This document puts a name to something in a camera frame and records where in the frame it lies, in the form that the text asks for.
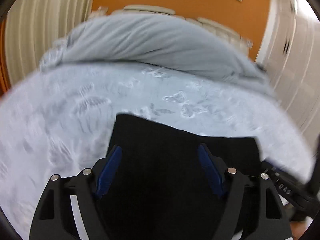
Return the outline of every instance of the cream headboard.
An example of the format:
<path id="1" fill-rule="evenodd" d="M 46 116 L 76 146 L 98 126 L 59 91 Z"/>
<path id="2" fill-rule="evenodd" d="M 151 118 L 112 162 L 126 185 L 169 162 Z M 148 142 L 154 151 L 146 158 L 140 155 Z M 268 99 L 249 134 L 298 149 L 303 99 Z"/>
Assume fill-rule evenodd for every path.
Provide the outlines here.
<path id="1" fill-rule="evenodd" d="M 249 49 L 252 48 L 251 41 L 249 41 L 246 38 L 243 38 L 239 33 L 237 33 L 236 31 L 226 26 L 223 26 L 215 21 L 201 18 L 201 17 L 197 19 L 185 18 L 183 16 L 176 15 L 175 11 L 172 9 L 159 7 L 159 6 L 151 6 L 151 5 L 127 5 L 122 10 L 113 11 L 111 15 L 122 14 L 122 13 L 165 14 L 173 17 L 178 17 L 205 28 L 209 32 L 217 35 L 221 39 L 232 44 L 237 50 L 239 50 L 241 53 L 245 54 L 246 56 L 249 55 Z M 98 11 L 92 12 L 92 15 L 99 16 L 99 12 Z"/>

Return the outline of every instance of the bright light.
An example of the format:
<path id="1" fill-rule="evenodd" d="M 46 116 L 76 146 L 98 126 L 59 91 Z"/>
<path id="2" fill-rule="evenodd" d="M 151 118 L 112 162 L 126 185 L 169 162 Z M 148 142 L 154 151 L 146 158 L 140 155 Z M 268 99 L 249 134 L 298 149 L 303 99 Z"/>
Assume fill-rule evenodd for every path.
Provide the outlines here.
<path id="1" fill-rule="evenodd" d="M 298 0 L 298 8 L 299 8 L 299 11 L 302 14 L 304 14 L 305 16 L 307 16 L 315 21 L 319 21 L 315 12 L 313 11 L 311 6 L 307 2 L 307 0 Z"/>

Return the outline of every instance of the black garment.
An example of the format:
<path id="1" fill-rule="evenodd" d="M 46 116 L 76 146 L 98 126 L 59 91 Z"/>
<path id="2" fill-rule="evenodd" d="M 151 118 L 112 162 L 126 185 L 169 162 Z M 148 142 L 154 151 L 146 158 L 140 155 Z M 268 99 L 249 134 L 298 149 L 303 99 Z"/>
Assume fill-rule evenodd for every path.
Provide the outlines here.
<path id="1" fill-rule="evenodd" d="M 258 176 L 254 138 L 203 137 L 132 115 L 118 115 L 108 152 L 123 150 L 121 164 L 100 212 L 116 240 L 209 240 L 225 199 L 208 185 L 197 147 L 245 175 Z"/>

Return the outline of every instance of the black handle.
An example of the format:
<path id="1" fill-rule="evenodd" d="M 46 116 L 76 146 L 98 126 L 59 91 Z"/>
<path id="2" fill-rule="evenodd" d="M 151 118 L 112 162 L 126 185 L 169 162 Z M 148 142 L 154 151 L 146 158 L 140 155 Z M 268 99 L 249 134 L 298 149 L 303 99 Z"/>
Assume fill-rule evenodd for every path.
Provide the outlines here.
<path id="1" fill-rule="evenodd" d="M 288 40 L 287 40 L 287 39 L 285 39 L 285 45 L 284 45 L 284 48 L 283 48 L 283 52 L 282 52 L 282 54 L 284 54 L 284 52 L 285 52 L 285 48 L 287 47 L 287 42 L 288 42 Z"/>
<path id="2" fill-rule="evenodd" d="M 288 46 L 287 46 L 287 50 L 285 51 L 285 54 L 286 54 L 286 55 L 288 54 L 288 49 L 289 49 L 289 46 L 290 46 L 290 40 L 288 41 Z"/>

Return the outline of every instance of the bed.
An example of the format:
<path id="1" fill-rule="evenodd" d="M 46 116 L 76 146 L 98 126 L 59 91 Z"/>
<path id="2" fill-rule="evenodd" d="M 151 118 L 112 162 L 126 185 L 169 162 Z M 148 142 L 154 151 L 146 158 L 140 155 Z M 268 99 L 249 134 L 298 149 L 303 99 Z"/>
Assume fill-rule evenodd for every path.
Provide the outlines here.
<path id="1" fill-rule="evenodd" d="M 90 19 L 1 101 L 0 206 L 23 239 L 50 176 L 103 158 L 118 113 L 203 136 L 256 137 L 261 158 L 302 181 L 311 173 L 311 151 L 267 76 L 229 42 L 168 15 Z"/>

